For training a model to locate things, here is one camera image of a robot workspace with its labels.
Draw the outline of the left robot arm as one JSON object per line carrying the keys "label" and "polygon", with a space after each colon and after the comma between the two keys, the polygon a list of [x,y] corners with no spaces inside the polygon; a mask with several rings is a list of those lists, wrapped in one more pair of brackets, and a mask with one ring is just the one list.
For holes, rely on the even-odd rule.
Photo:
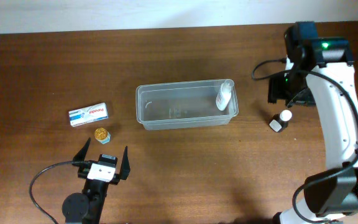
{"label": "left robot arm", "polygon": [[121,167],[117,173],[118,158],[115,156],[101,154],[97,161],[85,159],[90,142],[88,139],[72,159],[73,165],[78,168],[78,177],[85,179],[85,184],[80,193],[73,193],[64,200],[62,213],[65,223],[99,223],[108,187],[126,180],[131,171],[128,147],[124,149]]}

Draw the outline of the white calamine lotion bottle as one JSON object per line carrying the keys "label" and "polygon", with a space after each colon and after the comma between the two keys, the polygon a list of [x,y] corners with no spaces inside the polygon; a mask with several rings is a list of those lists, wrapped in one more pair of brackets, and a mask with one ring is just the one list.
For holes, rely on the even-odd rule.
{"label": "white calamine lotion bottle", "polygon": [[230,79],[225,80],[218,91],[218,95],[216,97],[216,106],[218,110],[224,111],[231,100],[232,91],[234,88],[234,82]]}

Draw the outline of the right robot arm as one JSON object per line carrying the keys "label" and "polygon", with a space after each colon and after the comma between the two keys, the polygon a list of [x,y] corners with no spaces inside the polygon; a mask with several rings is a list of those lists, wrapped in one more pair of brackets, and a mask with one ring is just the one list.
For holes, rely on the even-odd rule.
{"label": "right robot arm", "polygon": [[273,217],[274,223],[339,223],[358,213],[358,100],[349,42],[321,38],[313,22],[284,34],[286,69],[269,81],[268,101],[287,107],[315,105],[323,130],[326,170],[298,188],[304,197]]}

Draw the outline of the dark bottle white cap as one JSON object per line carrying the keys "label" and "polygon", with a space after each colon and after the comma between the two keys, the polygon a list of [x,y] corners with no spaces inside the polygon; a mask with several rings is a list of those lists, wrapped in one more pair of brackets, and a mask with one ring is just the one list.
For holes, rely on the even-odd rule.
{"label": "dark bottle white cap", "polygon": [[283,110],[281,113],[275,114],[268,125],[273,131],[280,133],[288,126],[288,122],[291,118],[292,112],[290,110]]}

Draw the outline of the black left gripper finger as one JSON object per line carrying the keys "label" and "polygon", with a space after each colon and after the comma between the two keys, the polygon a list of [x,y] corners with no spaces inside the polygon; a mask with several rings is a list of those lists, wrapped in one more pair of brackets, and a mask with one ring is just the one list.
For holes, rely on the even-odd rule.
{"label": "black left gripper finger", "polygon": [[121,168],[119,171],[119,178],[121,180],[126,180],[130,174],[130,171],[131,171],[131,167],[129,164],[128,146],[126,146],[122,157]]}
{"label": "black left gripper finger", "polygon": [[88,152],[88,148],[90,146],[91,138],[88,138],[85,142],[85,145],[76,153],[73,157],[74,162],[82,162],[85,160],[86,154]]}

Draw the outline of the clear plastic container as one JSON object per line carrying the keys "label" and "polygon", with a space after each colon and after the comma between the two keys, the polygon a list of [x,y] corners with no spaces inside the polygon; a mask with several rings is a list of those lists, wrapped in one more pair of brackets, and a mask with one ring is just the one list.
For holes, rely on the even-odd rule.
{"label": "clear plastic container", "polygon": [[146,130],[228,124],[239,113],[236,90],[225,110],[216,106],[224,79],[141,85],[136,89],[137,121]]}

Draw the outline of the gold lid balm jar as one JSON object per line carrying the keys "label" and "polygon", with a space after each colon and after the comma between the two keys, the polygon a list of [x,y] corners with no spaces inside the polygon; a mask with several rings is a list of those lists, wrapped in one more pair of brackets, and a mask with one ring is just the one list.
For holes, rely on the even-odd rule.
{"label": "gold lid balm jar", "polygon": [[96,129],[95,132],[94,132],[94,137],[101,144],[106,144],[111,139],[110,133],[104,128]]}

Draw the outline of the white blue Panadol box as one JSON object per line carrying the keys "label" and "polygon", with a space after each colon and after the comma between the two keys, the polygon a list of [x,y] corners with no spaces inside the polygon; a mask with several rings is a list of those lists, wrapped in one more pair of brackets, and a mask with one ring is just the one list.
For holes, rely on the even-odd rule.
{"label": "white blue Panadol box", "polygon": [[81,126],[95,121],[107,119],[108,110],[105,103],[72,110],[69,113],[70,125],[72,127]]}

